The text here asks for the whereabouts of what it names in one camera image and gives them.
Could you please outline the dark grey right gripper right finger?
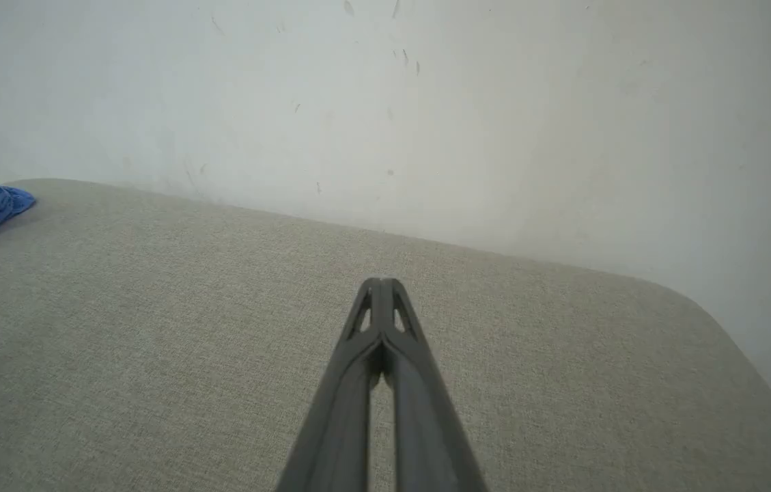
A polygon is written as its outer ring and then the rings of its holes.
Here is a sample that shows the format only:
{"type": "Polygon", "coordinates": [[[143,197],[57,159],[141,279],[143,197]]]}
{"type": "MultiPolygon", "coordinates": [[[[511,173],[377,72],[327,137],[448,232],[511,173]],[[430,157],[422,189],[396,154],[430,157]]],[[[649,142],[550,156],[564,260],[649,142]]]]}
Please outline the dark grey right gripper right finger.
{"type": "Polygon", "coordinates": [[[488,490],[409,292],[395,278],[382,283],[383,355],[394,395],[395,488],[488,490]]]}

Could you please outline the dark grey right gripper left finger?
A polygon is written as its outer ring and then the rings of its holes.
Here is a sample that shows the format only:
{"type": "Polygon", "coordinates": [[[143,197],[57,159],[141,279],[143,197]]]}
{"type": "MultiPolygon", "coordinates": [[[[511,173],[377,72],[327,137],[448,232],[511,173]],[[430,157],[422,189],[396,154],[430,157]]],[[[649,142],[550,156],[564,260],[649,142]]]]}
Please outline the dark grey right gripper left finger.
{"type": "Polygon", "coordinates": [[[379,278],[361,283],[280,476],[278,491],[367,491],[370,392],[382,372],[379,278]]]}

